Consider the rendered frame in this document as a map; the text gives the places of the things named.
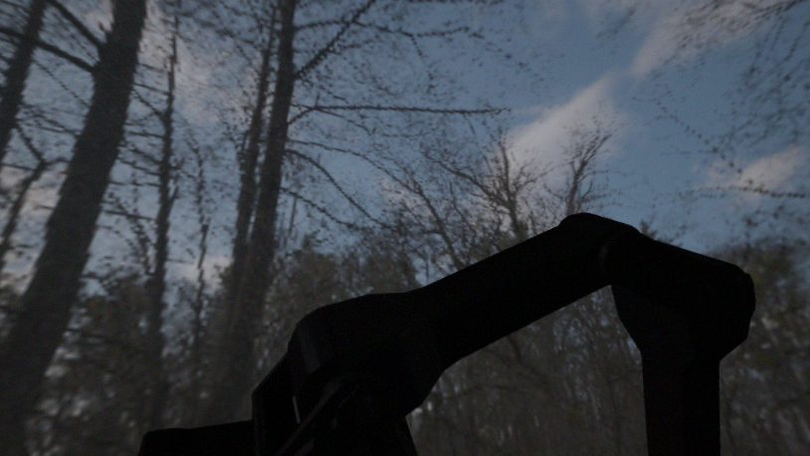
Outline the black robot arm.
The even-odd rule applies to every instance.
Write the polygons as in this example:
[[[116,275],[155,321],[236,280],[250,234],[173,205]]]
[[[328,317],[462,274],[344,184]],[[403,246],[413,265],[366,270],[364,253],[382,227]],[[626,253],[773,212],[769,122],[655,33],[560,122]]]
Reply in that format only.
[[[423,288],[306,314],[252,420],[148,431],[138,456],[418,456],[405,416],[444,370],[610,285],[641,354],[648,456],[720,456],[719,366],[748,337],[750,275],[585,212]]]

